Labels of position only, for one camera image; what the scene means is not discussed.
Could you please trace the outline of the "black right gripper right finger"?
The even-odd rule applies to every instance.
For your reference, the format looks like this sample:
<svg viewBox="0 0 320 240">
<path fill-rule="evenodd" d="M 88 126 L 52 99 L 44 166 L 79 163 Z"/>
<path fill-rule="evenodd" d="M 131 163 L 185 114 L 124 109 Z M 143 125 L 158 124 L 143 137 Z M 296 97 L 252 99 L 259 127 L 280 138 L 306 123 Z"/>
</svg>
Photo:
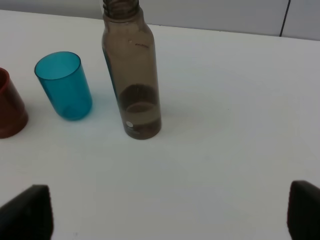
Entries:
<svg viewBox="0 0 320 240">
<path fill-rule="evenodd" d="M 320 189 L 305 180 L 291 183 L 287 228 L 293 240 L 320 238 Z"/>
</svg>

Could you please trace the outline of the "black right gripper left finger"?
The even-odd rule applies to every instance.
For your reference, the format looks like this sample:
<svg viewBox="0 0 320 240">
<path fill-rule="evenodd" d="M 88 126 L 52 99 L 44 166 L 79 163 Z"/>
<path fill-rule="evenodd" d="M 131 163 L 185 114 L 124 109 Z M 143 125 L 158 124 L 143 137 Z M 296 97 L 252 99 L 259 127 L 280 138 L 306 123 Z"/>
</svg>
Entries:
<svg viewBox="0 0 320 240">
<path fill-rule="evenodd" d="M 53 209 L 47 185 L 32 185 L 0 207 L 2 240 L 50 240 L 53 232 Z"/>
</svg>

